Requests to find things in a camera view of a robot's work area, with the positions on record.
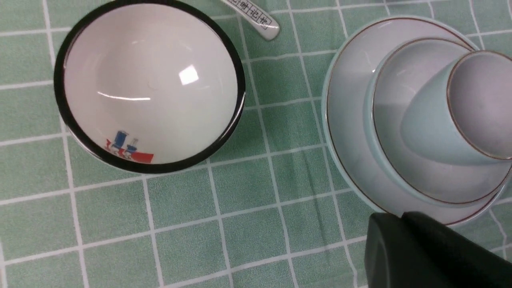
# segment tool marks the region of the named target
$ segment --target white saucer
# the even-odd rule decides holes
[[[376,211],[402,215],[423,212],[441,223],[455,225],[474,219],[503,191],[485,203],[464,208],[432,205],[397,186],[373,158],[363,128],[362,108],[373,71],[398,45],[420,37],[439,37],[477,50],[461,33],[423,17],[389,17],[354,33],[333,59],[324,83],[323,125],[329,151],[347,183]]]

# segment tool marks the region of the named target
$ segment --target green checkered tablecloth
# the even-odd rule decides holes
[[[386,15],[434,17],[512,55],[510,0],[253,0],[281,24],[266,42],[218,0],[187,0],[229,35],[247,103],[228,143],[170,175],[113,169],[59,119],[52,63],[106,0],[0,0],[2,287],[367,285],[372,211],[326,150],[320,96],[335,51]],[[512,258],[512,189],[456,228]]]

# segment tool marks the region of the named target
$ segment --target dark plastic object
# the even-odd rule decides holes
[[[512,287],[512,263],[419,213],[374,213],[365,251],[369,288]]]

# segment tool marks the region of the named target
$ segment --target brown rim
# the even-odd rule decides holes
[[[368,25],[366,27],[364,27],[363,29],[361,29],[358,33],[350,36],[350,40],[345,43],[343,45],[343,48],[340,50],[339,52],[339,55],[338,57],[336,58],[336,61],[334,61],[334,64],[333,64],[333,67],[334,65],[336,65],[336,63],[339,61],[339,58],[341,57],[341,55],[343,54],[343,52],[345,51],[345,49],[347,48],[347,46],[358,36],[360,35],[361,33],[365,32],[366,30],[370,29],[371,27],[375,26],[375,25],[378,25],[382,22],[387,22],[387,21],[390,21],[390,20],[394,20],[394,19],[406,19],[406,20],[415,20],[415,21],[421,21],[421,22],[425,22],[425,23],[428,23],[428,24],[431,24],[431,25],[434,25],[434,26],[437,26],[443,30],[446,30],[447,32],[449,32],[450,34],[452,34],[453,36],[457,37],[459,40],[461,40],[463,43],[465,43],[466,45],[468,45],[468,47],[471,47],[471,45],[466,42],[466,40],[464,40],[463,38],[461,38],[459,35],[453,33],[452,31],[448,30],[447,28],[437,24],[437,23],[434,23],[432,21],[427,21],[426,19],[420,19],[420,18],[415,18],[415,17],[389,17],[389,18],[386,18],[386,19],[382,19],[380,21],[377,21],[377,22],[374,22],[373,24],[371,25]],[[331,80],[332,80],[332,72],[331,72],[331,75],[329,75],[329,82],[327,83],[327,93],[326,93],[326,107],[329,105],[329,98],[330,98],[330,93],[329,93],[329,86],[331,84]],[[326,122],[327,124],[329,124],[329,110],[326,109]],[[331,134],[331,130],[329,130],[329,136],[331,137],[332,139],[332,134]],[[343,170],[345,171],[345,173],[347,174],[347,176],[350,178],[350,181],[354,184],[354,186],[356,186],[356,188],[363,194],[366,196],[366,198],[372,202],[375,206],[379,207],[381,210],[383,210],[384,212],[387,212],[387,213],[390,213],[392,214],[391,212],[389,212],[388,210],[382,208],[379,204],[375,203],[375,201],[373,201],[370,197],[368,197],[368,195],[366,195],[366,193],[359,187],[359,185],[357,185],[357,183],[354,181],[354,179],[350,176],[350,174],[347,172],[347,169],[345,168],[345,166],[343,165],[343,162],[341,161],[341,159],[338,157],[338,151],[336,150],[336,147],[334,145],[332,145],[332,148],[334,149],[334,152],[336,153],[336,158],[338,159],[338,162],[339,164],[343,167]],[[498,195],[498,193],[496,193],[496,195],[494,195],[491,199],[489,199],[489,201],[482,206],[482,208],[480,208],[479,210],[475,211],[474,213],[472,213],[471,215],[465,217],[465,218],[462,218],[458,221],[455,221],[455,222],[450,222],[450,223],[445,223],[445,225],[453,225],[453,224],[458,224],[458,223],[461,223],[461,222],[464,222],[466,221],[467,219],[470,219],[476,215],[478,215],[479,213],[481,213],[481,211],[483,209],[485,209],[486,207],[488,207],[488,205],[496,198],[496,196]]]
[[[465,47],[464,45],[460,44],[460,43],[457,43],[457,42],[454,42],[454,41],[451,41],[451,40],[447,40],[447,39],[443,39],[443,38],[437,38],[437,37],[425,37],[425,38],[421,38],[421,39],[415,39],[415,40],[412,40],[412,41],[409,41],[405,44],[403,44],[402,46],[400,46],[398,49],[396,49],[385,61],[384,63],[382,64],[382,67],[381,69],[378,71],[378,74],[377,74],[377,77],[376,77],[376,80],[375,80],[375,86],[374,86],[374,89],[373,89],[373,95],[372,95],[372,120],[373,120],[373,127],[375,129],[375,134],[377,136],[377,141],[379,142],[380,146],[382,146],[382,142],[381,142],[381,139],[379,137],[379,132],[377,130],[377,123],[375,122],[375,117],[373,117],[373,115],[375,115],[375,102],[374,102],[374,99],[375,99],[375,96],[376,96],[376,87],[377,87],[377,84],[379,83],[379,79],[380,77],[382,76],[382,72],[384,70],[384,67],[386,67],[386,65],[389,63],[389,61],[393,58],[393,56],[395,56],[396,53],[398,53],[399,51],[401,51],[402,49],[404,49],[405,47],[407,47],[408,45],[410,44],[413,44],[413,43],[416,43],[416,42],[421,42],[421,41],[426,41],[426,40],[440,40],[440,41],[444,41],[444,42],[448,42],[448,43],[452,43],[452,44],[456,44],[462,48],[465,48],[467,49],[468,51],[472,51],[471,49],[469,49],[468,47]],[[386,153],[386,151],[384,150],[384,148],[382,148],[382,153],[384,154],[384,156],[386,157],[386,160],[388,161],[388,163],[391,165],[391,167],[393,167],[393,169],[395,170],[396,174],[398,174],[398,176],[403,180],[405,181],[412,189],[414,189],[414,191],[420,193],[421,195],[427,197],[427,198],[430,198],[432,200],[435,200],[435,201],[439,201],[439,202],[442,202],[442,203],[447,203],[447,204],[470,204],[470,203],[473,203],[473,202],[477,202],[477,201],[480,201],[482,200],[483,198],[489,196],[490,194],[496,192],[497,189],[499,189],[499,187],[501,187],[503,185],[503,183],[505,182],[505,180],[508,178],[509,174],[510,174],[510,171],[512,170],[512,167],[508,170],[507,174],[505,175],[505,178],[503,178],[503,180],[501,180],[501,182],[498,184],[498,186],[496,186],[495,188],[493,188],[489,193],[485,194],[484,196],[480,197],[480,198],[477,198],[477,199],[474,199],[474,200],[471,200],[471,201],[465,201],[465,202],[450,202],[450,201],[444,201],[444,200],[441,200],[441,199],[438,199],[438,198],[435,198],[433,196],[430,196],[428,195],[426,192],[416,188],[414,185],[412,185],[412,183],[410,183],[407,179],[405,179],[405,177],[402,176],[402,174],[400,174],[400,172],[396,169],[396,166],[393,165],[393,163],[391,162],[388,154]]]
[[[450,75],[448,76],[448,83],[446,85],[446,102],[448,103],[448,112],[450,113],[450,118],[452,119],[452,122],[455,124],[455,128],[457,128],[457,131],[459,131],[460,135],[462,135],[462,138],[464,138],[466,143],[468,143],[471,147],[473,147],[473,149],[475,149],[477,152],[479,152],[480,154],[482,154],[482,155],[484,155],[486,157],[490,157],[490,158],[493,158],[493,159],[496,159],[496,160],[511,160],[512,156],[504,157],[504,158],[503,157],[498,157],[498,156],[491,155],[490,153],[488,153],[488,152],[486,152],[486,151],[476,147],[476,145],[474,145],[468,139],[468,137],[464,134],[464,132],[462,132],[462,130],[460,129],[459,124],[457,123],[457,121],[455,121],[455,117],[453,116],[452,103],[450,101],[450,85],[452,84],[453,74],[454,74],[455,70],[462,64],[462,62],[464,62],[468,57],[471,57],[471,56],[473,56],[475,54],[479,54],[479,53],[494,54],[494,55],[501,56],[501,57],[503,57],[505,59],[508,59],[509,61],[512,61],[512,58],[508,57],[507,55],[502,54],[500,52],[491,51],[491,50],[473,51],[473,52],[470,52],[470,53],[464,55],[462,58],[460,58],[455,63],[455,65],[453,66],[452,70],[450,71]]]

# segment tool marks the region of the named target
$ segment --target ceramic spoon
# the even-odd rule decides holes
[[[220,0],[242,15],[266,40],[279,34],[279,24],[267,12],[250,0]]]

